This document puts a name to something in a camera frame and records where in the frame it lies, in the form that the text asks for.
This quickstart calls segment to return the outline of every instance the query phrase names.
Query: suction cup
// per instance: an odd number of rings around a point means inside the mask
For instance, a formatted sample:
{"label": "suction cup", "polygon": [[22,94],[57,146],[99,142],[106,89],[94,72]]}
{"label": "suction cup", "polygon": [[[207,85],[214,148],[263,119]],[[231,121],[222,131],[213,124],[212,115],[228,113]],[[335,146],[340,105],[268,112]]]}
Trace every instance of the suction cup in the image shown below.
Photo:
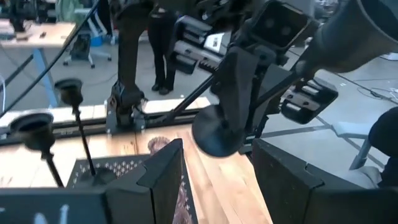
{"label": "suction cup", "polygon": [[27,148],[49,153],[55,142],[52,121],[53,116],[49,113],[33,113],[15,119],[9,129],[20,137]]}
{"label": "suction cup", "polygon": [[60,80],[54,84],[54,87],[60,92],[61,100],[72,107],[78,107],[83,102],[81,95],[81,86],[83,83],[77,78],[68,78]]}
{"label": "suction cup", "polygon": [[89,170],[84,172],[77,180],[75,187],[87,188],[104,186],[111,181],[116,180],[116,174],[108,168],[99,167],[95,169],[95,175],[92,175]]}
{"label": "suction cup", "polygon": [[203,108],[195,116],[192,135],[199,148],[214,157],[227,157],[238,151],[245,140],[244,130],[233,133],[228,128],[220,105]]}

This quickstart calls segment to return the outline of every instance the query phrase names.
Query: black shoe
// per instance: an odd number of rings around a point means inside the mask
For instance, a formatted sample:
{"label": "black shoe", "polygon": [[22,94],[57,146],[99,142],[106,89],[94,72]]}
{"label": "black shoe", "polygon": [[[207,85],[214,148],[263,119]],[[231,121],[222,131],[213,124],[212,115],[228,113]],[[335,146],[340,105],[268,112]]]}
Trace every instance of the black shoe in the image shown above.
{"label": "black shoe", "polygon": [[152,91],[159,91],[160,90],[160,85],[156,84],[154,86],[152,86]]}
{"label": "black shoe", "polygon": [[170,92],[171,92],[172,90],[168,90],[168,89],[166,89],[166,88],[161,88],[160,90],[159,90],[159,94],[160,95],[167,95],[167,94],[169,94]]}

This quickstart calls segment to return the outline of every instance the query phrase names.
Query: wooden table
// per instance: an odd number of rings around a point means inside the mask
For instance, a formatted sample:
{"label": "wooden table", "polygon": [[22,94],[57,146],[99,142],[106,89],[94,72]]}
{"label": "wooden table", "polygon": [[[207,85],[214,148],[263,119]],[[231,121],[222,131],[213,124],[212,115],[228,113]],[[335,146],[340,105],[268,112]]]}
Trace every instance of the wooden table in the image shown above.
{"label": "wooden table", "polygon": [[[167,111],[181,100],[148,102],[145,111]],[[206,98],[199,98],[190,108],[209,105]],[[106,116],[104,105],[81,107],[82,118]],[[56,121],[73,120],[70,108],[52,110]],[[10,122],[17,113],[0,120],[0,126]],[[193,201],[199,223],[272,223],[262,198],[251,163],[246,156],[234,154],[215,159],[202,153],[191,135],[191,126],[147,129],[143,133],[121,136],[91,136],[88,144],[94,158],[149,153],[147,143],[154,137],[182,138],[184,155],[193,192]],[[80,138],[58,140],[52,147],[54,163],[61,178],[67,183],[76,159],[85,158]],[[0,177],[3,187],[54,187],[55,182],[39,153],[24,146],[0,148]]]}
{"label": "wooden table", "polygon": [[[72,32],[75,30],[76,24],[66,22],[59,22],[56,24],[34,24],[33,22],[29,22],[29,25],[27,26],[29,27],[26,30],[26,34],[29,36],[27,40],[0,40],[0,47],[2,49],[32,49],[36,67],[40,74],[47,67],[47,60],[43,49],[63,47],[70,38]],[[45,36],[40,38],[40,35],[44,32]],[[8,20],[0,19],[0,33],[14,33],[14,29]],[[54,83],[50,72],[47,72],[46,76],[43,77],[42,82],[44,84],[50,106],[52,108],[56,108],[58,106],[58,97],[54,93]]]}

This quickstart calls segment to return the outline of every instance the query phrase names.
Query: black pants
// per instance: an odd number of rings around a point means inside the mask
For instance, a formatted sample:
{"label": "black pants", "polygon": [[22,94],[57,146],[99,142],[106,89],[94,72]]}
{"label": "black pants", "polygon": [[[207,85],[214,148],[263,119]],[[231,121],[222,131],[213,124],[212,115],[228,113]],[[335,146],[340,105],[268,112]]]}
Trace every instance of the black pants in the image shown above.
{"label": "black pants", "polygon": [[166,56],[169,51],[170,40],[173,35],[176,20],[177,17],[174,16],[165,16],[161,18],[151,17],[148,25],[149,43],[154,51],[155,57],[155,84],[168,90],[173,90],[174,88],[175,69],[171,68],[166,61],[167,74],[165,74],[163,57]]}

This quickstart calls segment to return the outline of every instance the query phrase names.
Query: gray floor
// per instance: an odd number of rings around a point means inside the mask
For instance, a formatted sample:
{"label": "gray floor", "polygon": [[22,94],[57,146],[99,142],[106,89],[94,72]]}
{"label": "gray floor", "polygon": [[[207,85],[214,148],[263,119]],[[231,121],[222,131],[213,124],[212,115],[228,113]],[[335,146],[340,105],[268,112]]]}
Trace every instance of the gray floor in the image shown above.
{"label": "gray floor", "polygon": [[[85,105],[103,103],[110,94],[111,85],[116,80],[117,47],[105,46],[103,48],[114,56],[112,62],[103,58],[94,58],[96,68],[91,69],[87,62],[73,62],[69,67],[64,67],[62,62],[59,61],[51,70],[54,80],[66,77],[78,77],[83,80],[83,95],[85,97],[83,103]],[[296,54],[300,54],[302,50],[292,49],[292,51],[293,53],[289,53],[291,59],[287,67],[292,66],[298,58]],[[0,73],[5,77],[16,69],[14,63],[22,63],[30,54],[30,51],[26,49],[9,49],[6,52],[15,62],[9,60],[9,57],[0,51]],[[45,50],[48,60],[53,59],[57,52],[58,49]],[[343,77],[348,80],[326,71],[319,71],[318,77],[337,87],[340,93],[339,98],[317,119],[307,125],[295,124],[282,115],[271,116],[262,137],[271,144],[328,172],[335,173],[348,169],[358,152],[358,145],[362,142],[355,139],[337,138],[330,129],[330,124],[338,121],[374,122],[383,112],[395,106],[394,103],[389,101],[375,99],[356,83],[366,88],[372,88],[375,92],[395,100],[389,90],[398,88],[397,69],[398,62],[389,62],[377,58],[354,72],[344,74]],[[137,71],[137,84],[150,100],[184,97],[208,77],[208,74],[199,71],[196,71],[192,76],[178,73],[175,88],[171,94],[159,96],[151,92],[150,87],[154,82],[154,66],[152,51],[147,43],[142,43],[139,47]],[[32,63],[7,88],[7,103],[15,99],[36,76],[37,71],[34,63]],[[205,93],[205,96],[212,103],[217,102],[217,99],[211,94]],[[37,85],[14,109],[26,110],[46,107],[48,107],[48,101],[44,87]],[[375,149],[371,151],[369,158],[369,165],[380,168],[387,160],[384,154]]]}

